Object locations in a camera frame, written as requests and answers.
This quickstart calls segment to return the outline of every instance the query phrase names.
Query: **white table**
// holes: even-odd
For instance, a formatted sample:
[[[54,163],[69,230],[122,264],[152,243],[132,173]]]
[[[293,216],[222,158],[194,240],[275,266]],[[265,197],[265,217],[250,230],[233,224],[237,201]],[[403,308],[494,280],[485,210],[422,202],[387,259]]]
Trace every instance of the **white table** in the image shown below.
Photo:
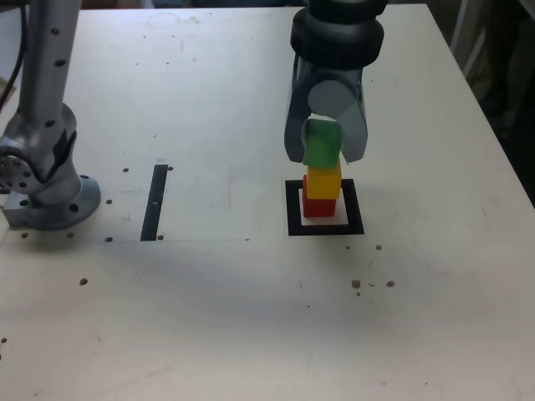
[[[81,13],[75,163],[113,203],[2,220],[2,401],[535,397],[535,211],[426,6],[386,9],[364,72],[365,235],[288,237],[295,12]],[[165,239],[140,242],[154,164]]]

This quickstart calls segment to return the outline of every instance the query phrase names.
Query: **stacked blocks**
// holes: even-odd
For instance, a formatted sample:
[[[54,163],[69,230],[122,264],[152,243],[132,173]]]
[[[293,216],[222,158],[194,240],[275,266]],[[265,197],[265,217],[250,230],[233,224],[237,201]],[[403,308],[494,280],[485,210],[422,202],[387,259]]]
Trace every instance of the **stacked blocks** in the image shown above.
[[[304,217],[332,217],[340,197],[342,135],[338,123],[309,119],[306,125],[307,152],[303,163],[308,173],[303,178]]]

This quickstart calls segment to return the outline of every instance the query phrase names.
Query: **cable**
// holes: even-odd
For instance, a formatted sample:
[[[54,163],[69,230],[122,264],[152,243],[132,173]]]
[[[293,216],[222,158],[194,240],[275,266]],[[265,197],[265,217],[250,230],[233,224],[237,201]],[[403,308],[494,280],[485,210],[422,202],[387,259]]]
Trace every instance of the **cable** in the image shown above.
[[[21,5],[20,6],[20,46],[18,48],[18,56],[17,56],[17,63],[15,64],[15,68],[13,69],[13,72],[11,74],[11,78],[8,80],[8,83],[6,84],[6,88],[3,90],[2,96],[0,96],[0,113],[2,112],[2,107],[6,103],[6,100],[8,99],[9,92],[11,92],[11,88],[13,87],[13,84],[15,82],[15,78],[18,75],[18,72],[20,71],[21,66],[23,65],[23,59],[24,59],[24,51],[26,50],[26,8]]]

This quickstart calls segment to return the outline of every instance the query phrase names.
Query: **red block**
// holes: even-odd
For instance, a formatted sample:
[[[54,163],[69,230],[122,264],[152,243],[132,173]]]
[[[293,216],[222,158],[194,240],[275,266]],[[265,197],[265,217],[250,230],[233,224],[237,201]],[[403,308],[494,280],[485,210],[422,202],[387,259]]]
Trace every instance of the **red block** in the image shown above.
[[[336,211],[335,199],[307,199],[307,176],[303,176],[303,216],[333,217]]]

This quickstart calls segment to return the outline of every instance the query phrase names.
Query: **green block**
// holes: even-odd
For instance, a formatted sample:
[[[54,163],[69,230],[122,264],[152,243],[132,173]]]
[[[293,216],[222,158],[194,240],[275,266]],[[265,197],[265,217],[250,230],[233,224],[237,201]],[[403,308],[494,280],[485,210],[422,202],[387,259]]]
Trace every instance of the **green block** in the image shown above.
[[[336,121],[309,119],[303,164],[314,169],[335,169],[342,149],[342,130]]]

